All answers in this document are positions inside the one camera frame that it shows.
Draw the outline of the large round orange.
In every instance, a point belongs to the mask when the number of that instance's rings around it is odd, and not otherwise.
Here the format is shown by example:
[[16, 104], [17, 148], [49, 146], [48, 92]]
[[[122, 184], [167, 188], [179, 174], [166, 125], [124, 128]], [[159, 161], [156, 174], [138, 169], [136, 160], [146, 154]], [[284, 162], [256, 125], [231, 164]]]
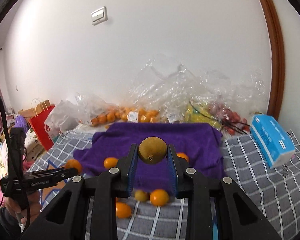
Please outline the large round orange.
[[180, 157], [180, 158], [185, 159], [188, 163], [190, 161], [189, 157], [185, 153], [183, 153], [183, 152], [177, 153], [177, 156]]

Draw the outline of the brownish-yellow citrus fruit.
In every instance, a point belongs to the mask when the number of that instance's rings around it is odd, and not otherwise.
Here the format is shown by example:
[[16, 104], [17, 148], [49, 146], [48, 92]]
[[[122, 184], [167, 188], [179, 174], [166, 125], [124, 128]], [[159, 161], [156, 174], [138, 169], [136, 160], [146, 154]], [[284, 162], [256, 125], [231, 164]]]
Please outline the brownish-yellow citrus fruit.
[[166, 153], [167, 144], [159, 137], [148, 137], [138, 147], [139, 158], [149, 165], [161, 162]]

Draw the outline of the orange mandarin on sheet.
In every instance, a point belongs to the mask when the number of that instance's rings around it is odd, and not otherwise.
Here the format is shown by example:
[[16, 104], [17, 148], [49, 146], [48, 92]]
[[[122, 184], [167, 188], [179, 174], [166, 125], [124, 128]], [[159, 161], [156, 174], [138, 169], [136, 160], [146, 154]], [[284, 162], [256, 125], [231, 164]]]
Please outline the orange mandarin on sheet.
[[156, 189], [151, 192], [149, 200], [154, 206], [164, 206], [170, 201], [170, 197], [165, 190]]

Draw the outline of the small yellow-green citrus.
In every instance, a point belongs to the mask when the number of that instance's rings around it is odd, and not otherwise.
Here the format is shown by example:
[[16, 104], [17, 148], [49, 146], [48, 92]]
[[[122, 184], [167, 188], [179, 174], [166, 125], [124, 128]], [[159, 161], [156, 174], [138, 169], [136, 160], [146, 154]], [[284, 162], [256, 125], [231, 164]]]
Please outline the small yellow-green citrus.
[[140, 202], [146, 202], [149, 199], [149, 194], [142, 190], [136, 190], [134, 193], [134, 198]]

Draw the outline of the oval orange kumquat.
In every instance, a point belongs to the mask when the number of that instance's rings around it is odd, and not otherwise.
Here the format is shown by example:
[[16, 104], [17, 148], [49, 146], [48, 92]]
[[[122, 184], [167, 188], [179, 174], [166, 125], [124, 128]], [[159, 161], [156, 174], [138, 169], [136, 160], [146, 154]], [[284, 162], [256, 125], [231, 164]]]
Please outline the oval orange kumquat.
[[129, 205], [123, 202], [116, 202], [116, 217], [119, 219], [130, 218], [132, 210]]

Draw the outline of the purple towel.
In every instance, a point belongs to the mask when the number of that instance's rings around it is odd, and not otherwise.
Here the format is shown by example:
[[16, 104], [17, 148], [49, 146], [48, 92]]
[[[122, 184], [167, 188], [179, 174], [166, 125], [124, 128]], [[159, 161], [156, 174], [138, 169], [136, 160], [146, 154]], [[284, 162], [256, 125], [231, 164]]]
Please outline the purple towel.
[[132, 144], [141, 144], [147, 137], [159, 137], [166, 144], [172, 144], [175, 151], [185, 153], [189, 158], [189, 165], [204, 176], [214, 179], [225, 176], [219, 149], [222, 134], [207, 123], [118, 122], [105, 132], [95, 133], [91, 148], [75, 150], [73, 156], [82, 165], [84, 173], [97, 176], [105, 171], [103, 163], [107, 157], [126, 157]]

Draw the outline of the bag of small oranges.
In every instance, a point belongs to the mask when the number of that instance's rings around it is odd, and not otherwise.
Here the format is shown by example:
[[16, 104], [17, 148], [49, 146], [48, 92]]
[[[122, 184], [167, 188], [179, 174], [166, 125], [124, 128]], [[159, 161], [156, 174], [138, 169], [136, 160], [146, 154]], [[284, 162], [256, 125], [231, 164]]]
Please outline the bag of small oranges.
[[159, 120], [159, 111], [156, 109], [121, 107], [120, 119], [132, 123], [156, 123]]

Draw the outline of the red paper gift bag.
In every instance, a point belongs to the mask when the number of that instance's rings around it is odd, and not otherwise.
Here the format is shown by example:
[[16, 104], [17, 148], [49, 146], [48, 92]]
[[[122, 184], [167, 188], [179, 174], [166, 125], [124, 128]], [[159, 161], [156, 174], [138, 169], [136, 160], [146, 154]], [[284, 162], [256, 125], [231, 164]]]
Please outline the red paper gift bag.
[[44, 123], [50, 112], [54, 109], [55, 105], [50, 104], [47, 100], [33, 99], [31, 104], [38, 103], [36, 107], [33, 107], [34, 116], [30, 118], [29, 122], [33, 130], [35, 131], [38, 140], [42, 144], [43, 148], [48, 151], [54, 144], [53, 140], [48, 134], [49, 128]]

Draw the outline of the yellow fruit package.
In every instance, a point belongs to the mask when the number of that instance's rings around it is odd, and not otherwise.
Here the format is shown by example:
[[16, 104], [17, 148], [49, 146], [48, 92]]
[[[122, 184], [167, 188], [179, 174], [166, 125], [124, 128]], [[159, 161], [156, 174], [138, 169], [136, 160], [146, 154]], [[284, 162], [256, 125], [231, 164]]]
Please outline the yellow fruit package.
[[206, 102], [189, 101], [184, 115], [184, 121], [188, 123], [207, 123], [217, 130], [221, 130], [220, 122], [209, 112]]

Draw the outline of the red cherry tomatoes bag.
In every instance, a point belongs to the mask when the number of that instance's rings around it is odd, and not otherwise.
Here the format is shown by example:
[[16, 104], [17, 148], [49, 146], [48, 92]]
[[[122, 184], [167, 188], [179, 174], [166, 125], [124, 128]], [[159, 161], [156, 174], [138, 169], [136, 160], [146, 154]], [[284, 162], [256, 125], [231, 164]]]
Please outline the red cherry tomatoes bag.
[[241, 118], [225, 104], [213, 101], [208, 105], [208, 112], [221, 125], [221, 132], [231, 136], [250, 133], [247, 119]]

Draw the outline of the large clear plastic bag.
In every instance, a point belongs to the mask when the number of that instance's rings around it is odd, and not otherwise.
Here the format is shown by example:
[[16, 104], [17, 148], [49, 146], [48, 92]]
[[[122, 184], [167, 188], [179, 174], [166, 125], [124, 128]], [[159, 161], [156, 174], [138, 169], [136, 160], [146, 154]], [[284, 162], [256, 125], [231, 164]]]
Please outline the large clear plastic bag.
[[137, 108], [156, 109], [159, 122], [184, 121], [189, 101], [225, 104], [248, 124], [256, 113], [266, 113], [268, 92], [259, 71], [234, 82], [217, 70], [195, 75], [185, 65], [164, 55], [151, 57], [129, 89], [129, 101]]

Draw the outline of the grey checkered bedsheet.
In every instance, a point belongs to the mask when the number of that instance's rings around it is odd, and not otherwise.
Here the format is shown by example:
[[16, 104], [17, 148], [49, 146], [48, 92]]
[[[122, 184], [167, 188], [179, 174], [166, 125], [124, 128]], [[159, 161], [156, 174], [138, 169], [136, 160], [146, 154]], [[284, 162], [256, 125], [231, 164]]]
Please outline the grey checkered bedsheet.
[[[270, 169], [252, 135], [221, 139], [225, 175], [231, 177], [271, 222], [282, 239], [293, 239], [300, 231], [300, 144], [288, 131], [295, 156], [281, 167]], [[57, 168], [73, 159], [75, 150], [91, 148], [93, 135], [66, 132], [38, 158], [29, 171]], [[151, 192], [170, 190], [165, 161], [145, 165], [138, 161], [135, 189]], [[187, 200], [174, 200], [164, 207], [135, 199], [123, 200], [132, 208], [132, 217], [117, 220], [118, 239], [185, 239]]]

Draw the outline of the blue tissue pack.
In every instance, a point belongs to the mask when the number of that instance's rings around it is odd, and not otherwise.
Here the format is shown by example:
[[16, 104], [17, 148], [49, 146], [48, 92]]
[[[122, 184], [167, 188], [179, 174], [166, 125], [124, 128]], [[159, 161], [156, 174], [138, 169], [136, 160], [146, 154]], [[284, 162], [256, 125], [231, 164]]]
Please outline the blue tissue pack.
[[250, 132], [270, 168], [285, 165], [295, 153], [292, 139], [270, 115], [254, 115]]

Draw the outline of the brown wooden door frame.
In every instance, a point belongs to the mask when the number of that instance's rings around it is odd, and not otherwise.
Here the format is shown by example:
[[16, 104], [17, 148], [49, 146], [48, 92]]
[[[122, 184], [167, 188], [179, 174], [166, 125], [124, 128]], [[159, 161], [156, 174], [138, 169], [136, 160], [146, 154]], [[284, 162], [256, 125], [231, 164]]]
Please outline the brown wooden door frame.
[[285, 88], [285, 48], [273, 0], [259, 0], [266, 20], [271, 49], [271, 86], [267, 114], [279, 119]]

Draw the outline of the white wall switch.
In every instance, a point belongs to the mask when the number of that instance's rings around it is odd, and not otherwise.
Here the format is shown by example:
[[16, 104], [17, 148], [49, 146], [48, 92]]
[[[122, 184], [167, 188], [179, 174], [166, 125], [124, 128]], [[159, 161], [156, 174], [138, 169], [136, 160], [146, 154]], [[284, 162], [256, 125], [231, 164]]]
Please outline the white wall switch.
[[91, 23], [93, 26], [108, 20], [107, 8], [101, 7], [91, 13]]

